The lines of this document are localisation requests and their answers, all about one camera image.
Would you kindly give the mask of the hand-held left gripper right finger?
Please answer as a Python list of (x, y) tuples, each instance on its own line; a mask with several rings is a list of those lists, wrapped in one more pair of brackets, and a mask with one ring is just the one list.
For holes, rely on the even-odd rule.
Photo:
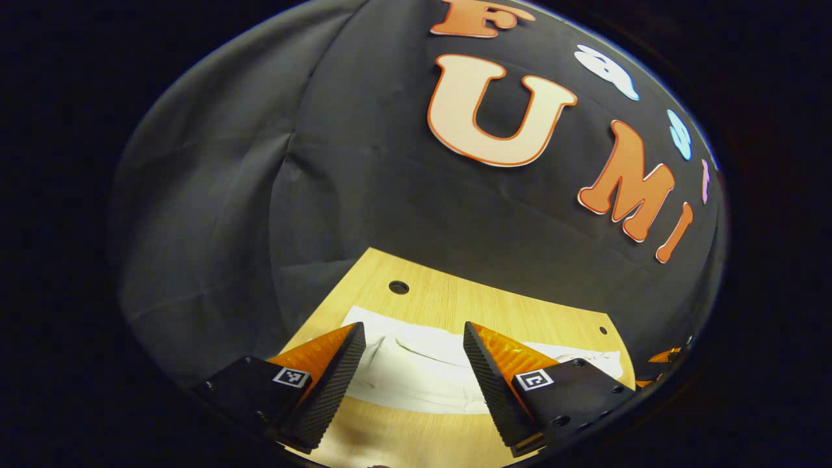
[(465, 323), (463, 349), (515, 457), (576, 443), (636, 396), (586, 358), (558, 361), (473, 322)]

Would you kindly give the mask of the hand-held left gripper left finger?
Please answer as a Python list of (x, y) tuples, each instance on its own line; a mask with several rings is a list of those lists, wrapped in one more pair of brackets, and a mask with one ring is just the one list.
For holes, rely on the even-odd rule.
[(308, 455), (320, 446), (365, 349), (365, 325), (355, 322), (270, 359), (242, 356), (191, 390), (259, 439)]

